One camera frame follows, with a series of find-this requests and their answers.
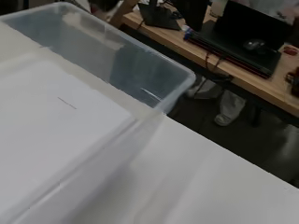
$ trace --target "black cable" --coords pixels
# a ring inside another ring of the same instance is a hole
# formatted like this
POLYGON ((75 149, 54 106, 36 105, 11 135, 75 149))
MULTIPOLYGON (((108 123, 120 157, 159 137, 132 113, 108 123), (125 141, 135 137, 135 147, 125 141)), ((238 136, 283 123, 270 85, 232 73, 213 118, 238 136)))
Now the black cable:
POLYGON ((226 76, 226 75, 223 75, 223 74, 219 74, 219 73, 215 73, 216 69, 218 68, 219 64, 225 60, 226 56, 222 55, 220 56, 220 58, 218 59, 218 61, 216 62, 216 64, 214 65, 213 69, 210 70, 208 68, 208 59, 209 59, 209 55, 211 54, 210 51, 207 51, 206 52, 206 59, 205 59, 205 64, 206 64, 206 70, 217 75, 218 78, 212 78, 211 81, 213 82, 228 82, 228 81, 232 81, 233 80, 233 77, 232 76, 226 76))
POLYGON ((143 22, 145 19, 142 20, 142 22, 139 23, 139 25, 137 26, 136 30, 138 31, 140 29, 140 27, 142 26, 143 22))

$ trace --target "electronic device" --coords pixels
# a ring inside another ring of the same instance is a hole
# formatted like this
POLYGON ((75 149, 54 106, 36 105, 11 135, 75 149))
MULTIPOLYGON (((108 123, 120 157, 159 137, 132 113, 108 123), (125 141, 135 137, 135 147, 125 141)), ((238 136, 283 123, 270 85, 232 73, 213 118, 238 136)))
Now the electronic device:
POLYGON ((223 60, 234 63, 260 77, 269 78, 274 73, 281 53, 271 49, 263 49, 264 53, 249 52, 242 42, 234 42, 229 36, 219 35, 215 31, 215 22, 204 23, 201 32, 191 32, 187 40, 206 49, 223 60))
POLYGON ((171 18, 171 10, 165 7, 157 7, 157 3, 158 0, 149 0, 148 5, 138 4, 144 23, 148 26, 180 30, 177 21, 171 18))
POLYGON ((268 48, 278 50, 291 34, 292 27, 251 7, 228 1, 215 29, 234 41, 245 43, 260 39, 268 48))
POLYGON ((179 13, 194 31, 200 31, 206 16, 209 0, 171 0, 179 13))
POLYGON ((233 1, 217 22, 206 22, 188 40, 235 63, 251 73, 269 78, 275 72, 291 26, 233 1))

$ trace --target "person's leg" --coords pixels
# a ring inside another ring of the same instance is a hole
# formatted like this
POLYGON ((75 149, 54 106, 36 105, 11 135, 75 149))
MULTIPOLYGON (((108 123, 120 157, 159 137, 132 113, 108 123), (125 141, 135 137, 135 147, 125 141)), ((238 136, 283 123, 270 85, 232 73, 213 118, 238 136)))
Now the person's leg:
POLYGON ((232 123, 244 108, 246 100, 230 91, 225 91, 221 99, 221 113, 216 116, 215 122, 220 126, 232 123))

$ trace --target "laptop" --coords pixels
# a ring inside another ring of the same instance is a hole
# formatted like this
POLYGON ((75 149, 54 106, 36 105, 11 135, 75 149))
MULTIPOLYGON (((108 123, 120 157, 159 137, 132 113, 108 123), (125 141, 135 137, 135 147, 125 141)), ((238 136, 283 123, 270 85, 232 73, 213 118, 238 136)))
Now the laptop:
POLYGON ((278 49, 290 30, 284 21, 229 1, 222 18, 207 21, 200 32, 191 32, 187 40, 251 73, 270 78, 281 57, 278 49), (263 40, 263 50, 246 50, 244 43, 251 39, 263 40))

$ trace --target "floor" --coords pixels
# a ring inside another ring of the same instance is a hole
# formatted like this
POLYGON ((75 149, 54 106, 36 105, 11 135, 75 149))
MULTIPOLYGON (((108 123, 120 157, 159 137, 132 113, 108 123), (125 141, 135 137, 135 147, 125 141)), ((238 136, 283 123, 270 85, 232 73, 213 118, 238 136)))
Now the floor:
POLYGON ((294 180, 299 174, 298 129, 264 111, 258 127, 253 127, 253 106, 249 104, 230 126, 219 127, 213 121, 219 101, 183 96, 169 117, 273 175, 294 180))

